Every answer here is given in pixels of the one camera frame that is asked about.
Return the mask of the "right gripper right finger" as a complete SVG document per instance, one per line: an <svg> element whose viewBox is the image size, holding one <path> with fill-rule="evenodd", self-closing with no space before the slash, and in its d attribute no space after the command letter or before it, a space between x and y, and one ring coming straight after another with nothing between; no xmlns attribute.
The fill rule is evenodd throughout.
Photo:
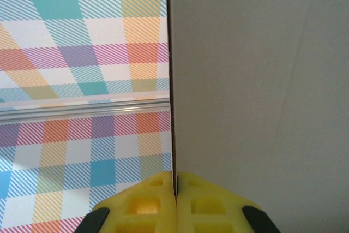
<svg viewBox="0 0 349 233"><path fill-rule="evenodd" d="M281 233L255 202L189 172L177 177L177 233Z"/></svg>

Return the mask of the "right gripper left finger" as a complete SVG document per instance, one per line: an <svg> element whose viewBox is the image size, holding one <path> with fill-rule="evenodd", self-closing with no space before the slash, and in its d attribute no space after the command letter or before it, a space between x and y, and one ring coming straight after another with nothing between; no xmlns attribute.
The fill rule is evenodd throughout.
<svg viewBox="0 0 349 233"><path fill-rule="evenodd" d="M172 172L158 173L97 203L77 233L175 233Z"/></svg>

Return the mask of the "white cardboard mailer box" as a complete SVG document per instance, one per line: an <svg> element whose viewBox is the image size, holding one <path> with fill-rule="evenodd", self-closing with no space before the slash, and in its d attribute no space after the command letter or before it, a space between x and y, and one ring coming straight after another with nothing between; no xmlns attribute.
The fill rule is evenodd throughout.
<svg viewBox="0 0 349 233"><path fill-rule="evenodd" d="M349 233L349 0L169 0L176 168Z"/></svg>

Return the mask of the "aluminium corner post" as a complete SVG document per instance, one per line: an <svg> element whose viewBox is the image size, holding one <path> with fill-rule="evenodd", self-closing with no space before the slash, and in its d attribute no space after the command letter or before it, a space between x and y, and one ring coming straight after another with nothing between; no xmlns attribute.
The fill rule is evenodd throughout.
<svg viewBox="0 0 349 233"><path fill-rule="evenodd" d="M0 112L0 124L32 121L46 118L72 117L91 114L125 113L145 110L169 109L169 98L120 101L100 104L69 105L39 109L23 109Z"/></svg>

